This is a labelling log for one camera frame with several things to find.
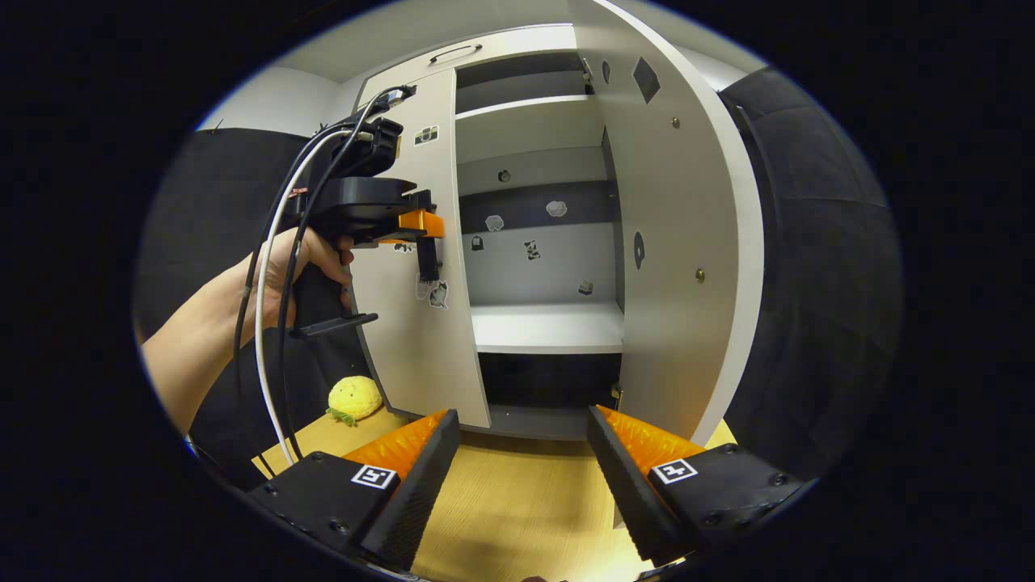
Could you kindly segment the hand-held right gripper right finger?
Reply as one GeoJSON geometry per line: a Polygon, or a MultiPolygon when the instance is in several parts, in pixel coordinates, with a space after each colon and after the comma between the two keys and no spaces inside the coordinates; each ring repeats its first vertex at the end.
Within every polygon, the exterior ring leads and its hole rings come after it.
{"type": "Polygon", "coordinates": [[[637,553],[657,568],[729,551],[814,489],[736,443],[705,449],[599,405],[588,442],[637,553]]]}

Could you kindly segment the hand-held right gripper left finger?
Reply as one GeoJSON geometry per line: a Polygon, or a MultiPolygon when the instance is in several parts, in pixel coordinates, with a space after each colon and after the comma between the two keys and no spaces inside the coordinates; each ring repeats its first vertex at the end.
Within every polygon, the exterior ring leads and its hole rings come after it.
{"type": "Polygon", "coordinates": [[[443,409],[344,456],[313,452],[247,493],[260,515],[341,559],[410,570],[459,450],[443,409]]]}

